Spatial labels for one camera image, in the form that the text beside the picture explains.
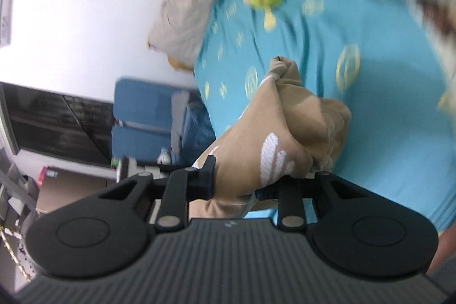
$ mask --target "turquoise sheet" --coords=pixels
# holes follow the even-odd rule
[[[265,15],[242,0],[219,0],[195,64],[216,136],[236,122],[277,55],[296,61],[303,86],[352,112],[335,173],[439,230],[451,224],[454,142],[437,108],[444,81],[405,2],[284,0]]]

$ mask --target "brown box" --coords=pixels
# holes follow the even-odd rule
[[[36,210],[40,213],[50,213],[114,183],[113,179],[47,168],[36,202]]]

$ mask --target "gray pillow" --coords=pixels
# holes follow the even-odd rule
[[[149,32],[149,47],[193,66],[215,1],[164,0]]]

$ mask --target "brown cloth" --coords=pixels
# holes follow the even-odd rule
[[[189,205],[190,218],[243,217],[254,192],[287,174],[304,178],[331,170],[345,142],[351,114],[336,100],[301,86],[296,63],[284,57],[270,71],[239,120],[199,157],[217,159],[214,198]]]

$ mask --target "ridged gray surface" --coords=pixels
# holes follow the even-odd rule
[[[424,276],[369,282],[327,266],[306,238],[269,220],[193,221],[159,236],[143,258],[109,277],[69,282],[39,277],[24,304],[433,304],[445,294]]]

